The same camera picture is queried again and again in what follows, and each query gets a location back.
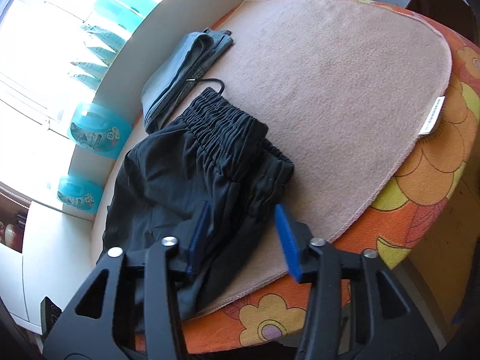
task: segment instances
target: elastic waistband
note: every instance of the elastic waistband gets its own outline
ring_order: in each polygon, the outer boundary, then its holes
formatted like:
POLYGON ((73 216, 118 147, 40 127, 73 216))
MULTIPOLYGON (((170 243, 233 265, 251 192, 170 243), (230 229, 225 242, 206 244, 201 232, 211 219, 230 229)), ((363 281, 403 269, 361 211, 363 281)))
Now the elastic waistband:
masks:
POLYGON ((232 181, 245 176, 254 161, 261 174, 275 177, 279 183, 289 180, 293 164, 266 140, 267 125, 234 107, 212 88, 205 89, 182 118, 218 171, 232 181))

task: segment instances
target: white label tag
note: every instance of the white label tag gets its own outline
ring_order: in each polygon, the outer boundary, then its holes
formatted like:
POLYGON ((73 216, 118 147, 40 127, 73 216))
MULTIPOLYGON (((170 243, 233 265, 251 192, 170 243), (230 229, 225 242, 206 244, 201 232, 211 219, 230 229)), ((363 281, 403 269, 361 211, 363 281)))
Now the white label tag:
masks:
POLYGON ((430 113, 428 114, 427 120, 423 124, 418 135, 428 135, 434 129, 435 124, 437 123, 438 116, 440 115, 440 111, 442 110, 443 101, 445 100, 445 96, 437 97, 433 107, 431 108, 430 113))

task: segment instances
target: blue plastic package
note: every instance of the blue plastic package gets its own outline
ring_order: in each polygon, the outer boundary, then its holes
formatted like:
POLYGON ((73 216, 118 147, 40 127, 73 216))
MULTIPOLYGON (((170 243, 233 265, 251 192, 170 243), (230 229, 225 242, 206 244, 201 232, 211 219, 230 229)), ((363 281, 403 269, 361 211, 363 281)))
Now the blue plastic package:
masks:
POLYGON ((109 158, 117 158, 131 134, 131 125, 111 110, 80 103, 67 131, 77 145, 109 158))
POLYGON ((102 199, 103 190, 97 184, 76 176, 60 178, 57 199, 78 210, 95 214, 102 199))

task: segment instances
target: black pants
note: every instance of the black pants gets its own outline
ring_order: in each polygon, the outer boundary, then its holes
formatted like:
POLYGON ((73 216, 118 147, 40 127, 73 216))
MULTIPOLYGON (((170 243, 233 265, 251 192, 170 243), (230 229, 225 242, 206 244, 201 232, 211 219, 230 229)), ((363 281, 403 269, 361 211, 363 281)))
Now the black pants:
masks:
POLYGON ((293 174, 292 162, 265 138, 267 130, 207 88, 125 157, 106 218, 104 252, 114 246, 145 249, 174 236, 198 202, 210 203, 213 225, 201 274, 178 293, 182 319, 233 279, 293 174))

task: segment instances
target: clothing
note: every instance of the clothing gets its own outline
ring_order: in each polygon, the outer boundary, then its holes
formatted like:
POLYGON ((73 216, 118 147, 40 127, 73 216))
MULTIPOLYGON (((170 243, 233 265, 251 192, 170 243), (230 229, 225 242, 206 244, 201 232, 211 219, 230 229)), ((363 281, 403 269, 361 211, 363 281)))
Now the clothing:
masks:
POLYGON ((106 217, 103 253, 114 246, 145 249, 177 236, 178 225, 191 219, 199 202, 211 207, 201 272, 178 292, 182 319, 218 297, 243 266, 293 174, 292 162, 268 142, 267 131, 207 88, 125 157, 106 217))
POLYGON ((149 134, 158 131, 170 114, 232 44, 230 31, 192 32, 183 37, 142 90, 143 124, 149 134))

